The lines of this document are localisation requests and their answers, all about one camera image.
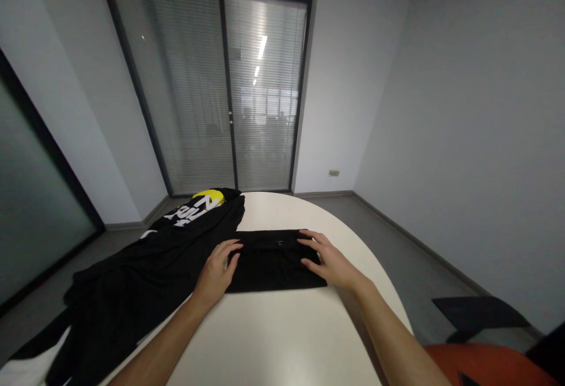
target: forearm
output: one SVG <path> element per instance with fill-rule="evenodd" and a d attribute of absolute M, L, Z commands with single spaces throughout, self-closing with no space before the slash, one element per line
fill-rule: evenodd
<path fill-rule="evenodd" d="M 164 386 L 209 310 L 198 300 L 189 299 L 109 386 Z"/>
<path fill-rule="evenodd" d="M 391 386 L 450 385 L 372 281 L 363 276 L 352 288 L 352 293 Z"/>

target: black window frame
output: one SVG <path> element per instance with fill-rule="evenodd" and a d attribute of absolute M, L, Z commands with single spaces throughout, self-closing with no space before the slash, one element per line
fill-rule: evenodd
<path fill-rule="evenodd" d="M 129 74 L 131 76 L 131 80 L 134 84 L 135 93 L 137 94 L 139 105 L 141 107 L 141 112 L 145 119 L 145 123 L 147 124 L 147 129 L 149 131 L 149 137 L 151 139 L 151 144 L 155 151 L 155 155 L 157 157 L 157 163 L 159 164 L 159 169 L 161 170 L 161 175 L 163 176 L 163 180 L 165 182 L 165 187 L 167 189 L 167 193 L 169 196 L 173 198 L 183 198 L 183 197 L 190 197 L 191 195 L 180 194 L 175 195 L 172 191 L 171 182 L 169 180 L 167 174 L 167 168 L 165 166 L 165 160 L 161 153 L 161 149 L 159 147 L 159 142 L 157 139 L 157 133 L 155 132 L 155 127 L 153 126 L 151 116 L 149 113 L 149 107 L 147 105 L 147 100 L 145 99 L 145 94 L 143 92 L 143 88 L 141 86 L 141 80 L 139 78 L 139 74 L 137 72 L 137 68 L 135 66 L 133 54 L 131 52 L 131 48 L 129 46 L 128 38 L 125 33 L 124 24 L 122 23 L 122 19 L 118 10 L 118 4 L 116 0 L 106 0 L 108 3 L 108 7 L 110 10 L 110 14 L 112 16 L 112 20 L 114 22 L 114 27 L 118 34 L 119 44 L 122 48 L 122 52 L 124 53 L 125 62 L 128 66 Z M 297 140 L 298 140 L 298 125 L 300 124 L 300 109 L 303 100 L 303 89 L 304 89 L 304 72 L 306 67 L 306 57 L 307 57 L 307 50 L 308 50 L 308 36 L 310 33 L 310 22 L 311 22 L 311 12 L 312 12 L 312 2 L 313 0 L 285 0 L 291 2 L 299 2 L 302 4 L 306 4 L 306 23 L 304 28 L 304 43 L 302 49 L 302 59 L 300 62 L 300 78 L 298 81 L 298 101 L 297 101 L 297 108 L 296 108 L 296 118 L 294 123 L 294 134 L 293 134 L 293 152 L 291 157 L 291 165 L 290 165 L 290 177 L 288 182 L 288 189 L 283 190 L 276 190 L 276 191 L 268 191 L 268 192 L 279 192 L 279 193 L 289 193 L 292 192 L 293 188 L 293 177 L 294 177 L 294 165 L 296 160 L 296 147 L 297 147 Z M 224 65 L 225 65 L 225 75 L 226 75 L 226 86 L 227 86 L 227 93 L 228 93 L 228 109 L 230 112 L 230 134 L 231 134 L 231 148 L 232 148 L 232 157 L 233 157 L 233 166 L 234 166 L 234 181 L 235 181 L 235 188 L 238 188 L 238 178 L 237 178 L 237 159 L 235 154 L 235 138 L 234 138 L 234 124 L 233 124 L 233 110 L 232 110 L 232 96 L 231 96 L 231 83 L 230 83 L 230 62 L 228 56 L 228 38 L 227 38 L 227 29 L 226 29 L 226 21 L 225 21 L 225 2 L 224 0 L 220 0 L 220 17 L 221 17 L 221 25 L 222 25 L 222 41 L 224 44 Z"/>
<path fill-rule="evenodd" d="M 37 275 L 32 281 L 27 283 L 26 286 L 21 288 L 18 292 L 1 303 L 0 317 L 2 317 L 9 310 L 20 303 L 33 290 L 41 286 L 49 277 L 51 277 L 59 269 L 61 269 L 74 256 L 79 254 L 79 252 L 81 252 L 90 243 L 92 243 L 92 241 L 94 241 L 102 233 L 104 233 L 106 231 L 106 226 L 98 215 L 96 208 L 94 208 L 94 205 L 83 189 L 68 161 L 65 159 L 65 156 L 63 155 L 63 152 L 61 151 L 59 145 L 57 145 L 57 142 L 55 142 L 55 139 L 51 135 L 51 132 L 45 125 L 39 112 L 31 101 L 31 98 L 25 91 L 24 86 L 19 81 L 17 74 L 10 65 L 8 58 L 4 55 L 2 49 L 0 49 L 0 75 L 8 89 L 8 92 L 13 97 L 14 102 L 18 106 L 19 110 L 22 112 L 26 122 L 37 135 L 39 142 L 43 146 L 43 149 L 45 150 L 47 155 L 50 157 L 53 165 L 59 171 L 61 177 L 63 178 L 65 183 L 67 183 L 67 186 L 69 186 L 72 194 L 77 199 L 78 203 L 83 207 L 88 218 L 92 221 L 94 227 L 96 228 L 94 233 L 92 233 L 89 237 L 85 238 L 82 242 L 73 247 L 60 259 L 55 261 L 51 266 Z"/>

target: gray floor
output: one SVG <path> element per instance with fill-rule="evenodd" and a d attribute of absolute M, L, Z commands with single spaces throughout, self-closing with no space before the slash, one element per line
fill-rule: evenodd
<path fill-rule="evenodd" d="M 186 200 L 170 201 L 158 216 Z M 443 342 L 453 332 L 430 300 L 473 295 L 471 289 L 354 197 L 307 200 L 345 222 L 372 250 L 396 287 L 414 335 L 423 345 Z M 70 287 L 74 272 L 116 253 L 142 233 L 143 229 L 106 232 L 4 315 L 0 319 L 0 367 L 64 309 L 62 296 Z M 510 346 L 521 352 L 534 342 L 531 336 L 518 329 L 484 332 L 476 340 Z"/>
<path fill-rule="evenodd" d="M 439 262 L 389 226 L 353 196 L 306 198 L 347 224 L 375 254 L 404 304 L 414 336 L 422 345 L 442 343 L 454 328 L 432 298 L 474 296 Z M 483 331 L 472 341 L 524 352 L 535 339 L 523 329 Z"/>

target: oval table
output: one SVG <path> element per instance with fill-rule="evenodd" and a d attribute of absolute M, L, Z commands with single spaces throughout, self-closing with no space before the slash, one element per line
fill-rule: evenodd
<path fill-rule="evenodd" d="M 326 210 L 289 195 L 244 195 L 245 215 L 239 231 L 308 228 L 323 232 L 373 280 L 412 332 L 387 274 L 348 226 Z M 225 295 L 193 336 L 168 385 L 378 385 L 377 372 L 378 360 L 351 296 L 330 285 Z"/>

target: hand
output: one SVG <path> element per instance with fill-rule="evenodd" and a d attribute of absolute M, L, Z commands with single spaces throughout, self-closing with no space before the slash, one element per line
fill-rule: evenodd
<path fill-rule="evenodd" d="M 220 300 L 231 283 L 240 255 L 235 254 L 227 267 L 225 260 L 230 252 L 243 247 L 243 244 L 237 243 L 238 240 L 231 239 L 216 246 L 200 272 L 191 299 L 197 300 L 207 310 Z"/>
<path fill-rule="evenodd" d="M 301 230 L 300 233 L 314 240 L 297 239 L 303 245 L 309 246 L 320 254 L 321 265 L 303 258 L 301 262 L 312 272 L 336 286 L 352 291 L 366 277 L 349 262 L 343 254 L 334 247 L 322 233 Z"/>

